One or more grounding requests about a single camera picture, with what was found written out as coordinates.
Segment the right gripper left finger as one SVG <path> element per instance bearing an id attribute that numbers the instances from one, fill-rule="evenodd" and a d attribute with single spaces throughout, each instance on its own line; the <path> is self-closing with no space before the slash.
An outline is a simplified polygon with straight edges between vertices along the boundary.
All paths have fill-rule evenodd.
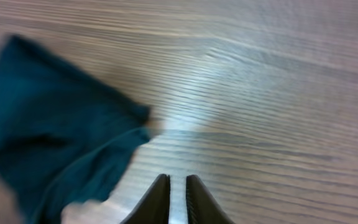
<path id="1" fill-rule="evenodd" d="M 122 224 L 168 224 L 170 176 L 160 174 Z"/>

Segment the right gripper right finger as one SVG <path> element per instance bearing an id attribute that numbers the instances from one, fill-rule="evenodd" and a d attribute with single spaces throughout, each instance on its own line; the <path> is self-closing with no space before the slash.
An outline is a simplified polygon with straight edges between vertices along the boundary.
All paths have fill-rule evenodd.
<path id="1" fill-rule="evenodd" d="M 234 224 L 197 175 L 186 177 L 188 224 Z"/>

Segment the dark navy t-shirt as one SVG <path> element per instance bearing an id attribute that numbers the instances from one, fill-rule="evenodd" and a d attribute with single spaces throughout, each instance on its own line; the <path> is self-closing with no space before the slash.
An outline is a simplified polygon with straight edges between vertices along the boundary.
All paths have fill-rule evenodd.
<path id="1" fill-rule="evenodd" d="M 33 40 L 0 50 L 0 176 L 26 223 L 60 223 L 70 203 L 103 202 L 149 141 L 150 108 Z"/>

